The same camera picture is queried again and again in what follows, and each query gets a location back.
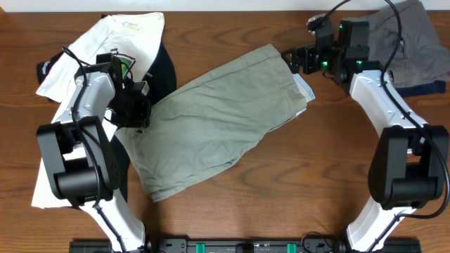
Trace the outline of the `olive green shorts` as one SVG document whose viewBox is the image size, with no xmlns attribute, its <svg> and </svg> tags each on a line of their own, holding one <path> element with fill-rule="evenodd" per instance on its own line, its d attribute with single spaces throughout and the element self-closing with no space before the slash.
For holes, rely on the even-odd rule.
<svg viewBox="0 0 450 253">
<path fill-rule="evenodd" d="M 267 44 L 161 99 L 147 127 L 115 135 L 157 202 L 231 168 L 307 103 L 279 51 Z"/>
</svg>

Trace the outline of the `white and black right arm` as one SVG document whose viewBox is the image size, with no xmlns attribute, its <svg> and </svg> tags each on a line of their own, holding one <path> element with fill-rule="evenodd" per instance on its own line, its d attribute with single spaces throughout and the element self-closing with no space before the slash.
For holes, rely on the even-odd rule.
<svg viewBox="0 0 450 253">
<path fill-rule="evenodd" d="M 421 252 L 418 240 L 389 239 L 405 218 L 432 219 L 449 203 L 449 132 L 419 117 L 368 59 L 368 47 L 311 45 L 282 52 L 291 72 L 333 74 L 379 135 L 368 172 L 371 196 L 340 239 L 305 235 L 301 252 Z"/>
</svg>

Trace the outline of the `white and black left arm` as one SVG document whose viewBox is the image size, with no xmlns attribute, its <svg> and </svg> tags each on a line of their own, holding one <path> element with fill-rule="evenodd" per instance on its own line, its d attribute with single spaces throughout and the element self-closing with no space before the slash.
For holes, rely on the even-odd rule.
<svg viewBox="0 0 450 253">
<path fill-rule="evenodd" d="M 123 93 L 121 72 L 75 74 L 75 90 L 50 124 L 40 126 L 41 152 L 32 206 L 87 213 L 110 240 L 111 252 L 145 252 L 144 224 L 120 192 L 120 166 L 103 119 Z"/>
</svg>

